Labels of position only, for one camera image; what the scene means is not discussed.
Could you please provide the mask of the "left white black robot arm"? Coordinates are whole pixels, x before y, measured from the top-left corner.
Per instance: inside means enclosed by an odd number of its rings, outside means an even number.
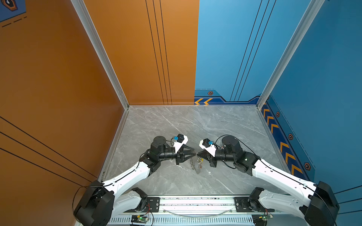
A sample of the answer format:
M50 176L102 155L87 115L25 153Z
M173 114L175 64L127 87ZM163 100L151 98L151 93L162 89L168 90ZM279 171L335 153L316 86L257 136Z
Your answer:
M155 137L134 166L112 179L96 180L86 186L79 203L72 206L74 218L84 226L105 226L112 217L126 211L146 211L148 196L134 185L152 175L162 161L175 160L180 164L195 156L187 142L182 134L176 136L172 146L165 137Z

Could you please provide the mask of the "green circuit board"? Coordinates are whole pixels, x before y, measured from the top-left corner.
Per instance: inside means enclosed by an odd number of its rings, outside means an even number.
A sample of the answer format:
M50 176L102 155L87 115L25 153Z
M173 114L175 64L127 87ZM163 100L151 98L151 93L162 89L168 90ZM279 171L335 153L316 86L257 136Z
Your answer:
M253 223L255 226L267 226L268 220L273 218L274 216L272 214L252 215Z
M150 218L144 215L132 215L130 225L131 226L145 226L149 222Z

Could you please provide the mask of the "aluminium front rail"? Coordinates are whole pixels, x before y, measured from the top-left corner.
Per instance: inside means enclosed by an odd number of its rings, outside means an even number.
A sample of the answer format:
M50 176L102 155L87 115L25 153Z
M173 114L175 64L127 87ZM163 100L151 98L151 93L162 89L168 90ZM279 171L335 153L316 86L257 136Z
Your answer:
M234 198L238 196L248 197L248 195L160 195L158 196L160 197L158 213L166 212L181 215L235 213ZM290 195L276 194L265 190L255 201L258 201L266 209L275 209L275 212L272 213L302 214L299 209L303 206L302 202Z

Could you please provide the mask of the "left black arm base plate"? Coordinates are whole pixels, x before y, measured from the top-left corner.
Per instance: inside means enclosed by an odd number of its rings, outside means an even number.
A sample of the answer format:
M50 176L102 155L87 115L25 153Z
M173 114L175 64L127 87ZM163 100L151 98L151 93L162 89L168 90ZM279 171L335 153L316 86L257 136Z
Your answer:
M159 212L160 207L160 197L148 197L147 201L144 203L144 207L137 207L133 210L127 210L125 213L136 213L136 212L144 212L146 213L150 210L152 213Z

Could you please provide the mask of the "left green circuit board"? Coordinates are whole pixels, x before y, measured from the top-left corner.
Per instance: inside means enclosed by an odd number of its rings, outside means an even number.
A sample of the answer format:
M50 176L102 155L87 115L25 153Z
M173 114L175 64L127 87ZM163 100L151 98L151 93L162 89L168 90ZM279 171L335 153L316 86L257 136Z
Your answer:
M149 222L150 218L144 215L132 215L130 225L131 226L145 226Z

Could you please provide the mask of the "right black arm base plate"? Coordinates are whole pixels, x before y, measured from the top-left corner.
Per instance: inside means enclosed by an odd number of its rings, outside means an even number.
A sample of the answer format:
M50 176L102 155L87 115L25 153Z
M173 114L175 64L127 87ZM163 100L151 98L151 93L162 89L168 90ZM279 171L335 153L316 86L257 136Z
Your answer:
M236 212L275 212L275 209L266 209L258 201L250 201L248 197L235 197Z

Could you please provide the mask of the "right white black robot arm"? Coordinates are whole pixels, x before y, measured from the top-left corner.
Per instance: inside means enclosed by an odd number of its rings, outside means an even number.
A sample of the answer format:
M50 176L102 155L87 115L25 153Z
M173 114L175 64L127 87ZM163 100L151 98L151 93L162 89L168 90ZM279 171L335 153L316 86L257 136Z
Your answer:
M252 150L243 150L243 144L232 135L223 136L221 146L206 138L200 141L202 151L197 155L209 161L211 167L216 167L218 162L232 162L238 171L262 179L285 192L281 195L255 188L248 198L252 210L282 211L304 219L309 226L336 225L340 207L330 185L293 176L271 165Z

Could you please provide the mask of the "right green circuit board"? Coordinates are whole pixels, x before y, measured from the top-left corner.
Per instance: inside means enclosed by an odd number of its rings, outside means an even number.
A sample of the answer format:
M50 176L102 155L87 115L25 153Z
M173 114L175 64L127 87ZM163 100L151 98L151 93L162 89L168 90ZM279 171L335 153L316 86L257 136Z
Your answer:
M267 226L268 220L273 218L274 216L272 214L252 215L253 223L255 226Z

